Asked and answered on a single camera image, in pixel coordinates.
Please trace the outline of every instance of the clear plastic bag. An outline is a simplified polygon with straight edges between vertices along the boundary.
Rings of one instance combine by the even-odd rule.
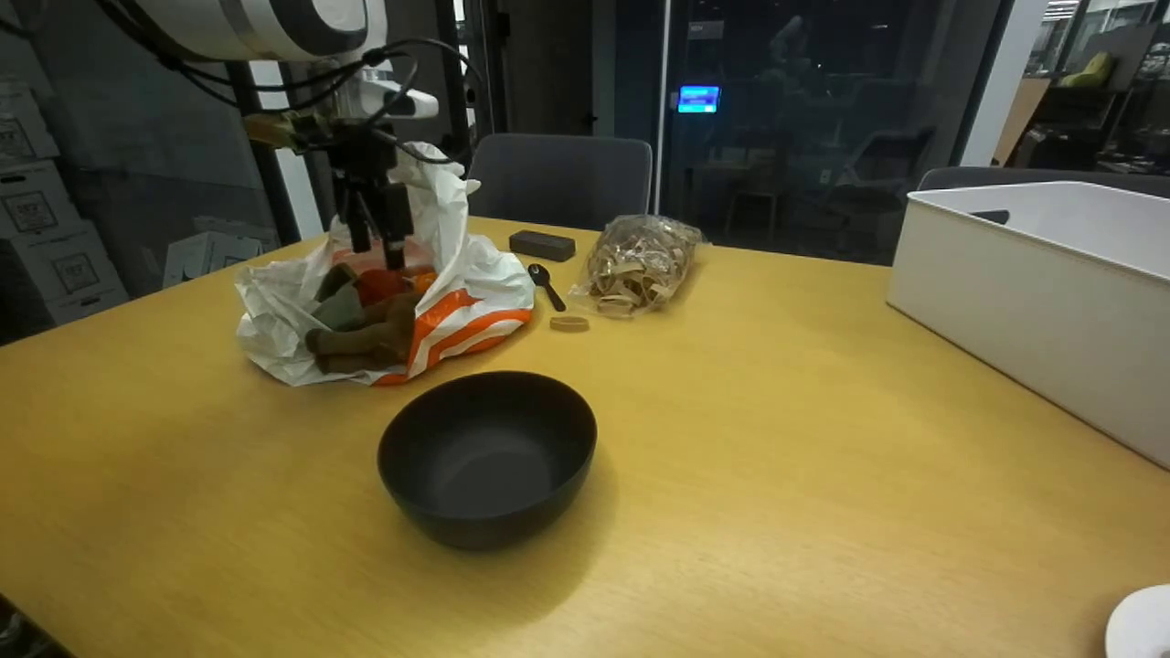
[[[664,215],[619,215],[586,263],[586,293],[601,316],[661,312],[688,282],[697,226]]]

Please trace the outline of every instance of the wooden table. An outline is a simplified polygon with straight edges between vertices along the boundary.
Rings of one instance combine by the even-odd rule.
[[[706,248],[670,316],[566,338],[542,312],[399,390],[257,372],[235,274],[147,296],[0,351],[0,592],[108,658],[1100,656],[1107,612],[1170,583],[1170,477],[885,287]],[[477,371],[571,379],[601,436],[560,525],[459,557],[374,457]]]

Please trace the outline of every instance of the white plastic bag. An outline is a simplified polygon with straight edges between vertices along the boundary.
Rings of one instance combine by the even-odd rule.
[[[324,329],[313,293],[332,267],[328,245],[303,260],[248,267],[237,277],[244,316],[237,339],[244,356],[287,388],[358,379],[405,385],[447,360],[498,349],[534,319],[534,282],[510,251],[492,248],[481,235],[467,235],[467,193],[473,179],[459,179],[459,166],[425,166],[399,150],[392,179],[405,183],[413,211],[413,243],[431,257],[434,282],[413,307],[413,351],[399,371],[320,372],[305,351],[305,332]]]

